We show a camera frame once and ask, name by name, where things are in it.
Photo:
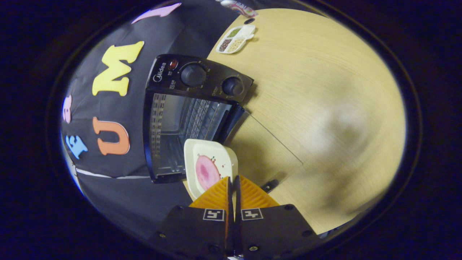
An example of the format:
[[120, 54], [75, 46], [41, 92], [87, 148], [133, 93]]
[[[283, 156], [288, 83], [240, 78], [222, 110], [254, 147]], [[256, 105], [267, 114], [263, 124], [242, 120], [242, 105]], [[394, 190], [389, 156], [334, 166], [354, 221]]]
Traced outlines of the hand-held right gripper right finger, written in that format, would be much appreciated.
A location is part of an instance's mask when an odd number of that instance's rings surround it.
[[244, 259], [290, 259], [315, 250], [320, 239], [293, 204], [281, 205], [244, 176], [233, 181], [234, 254]]

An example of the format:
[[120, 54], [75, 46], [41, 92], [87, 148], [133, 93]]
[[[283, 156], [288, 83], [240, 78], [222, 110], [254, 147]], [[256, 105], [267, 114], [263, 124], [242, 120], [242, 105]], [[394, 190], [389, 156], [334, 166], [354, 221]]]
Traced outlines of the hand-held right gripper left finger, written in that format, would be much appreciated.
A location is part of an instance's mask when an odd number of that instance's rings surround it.
[[174, 206], [150, 243], [180, 259], [231, 255], [231, 180], [215, 183], [189, 206]]

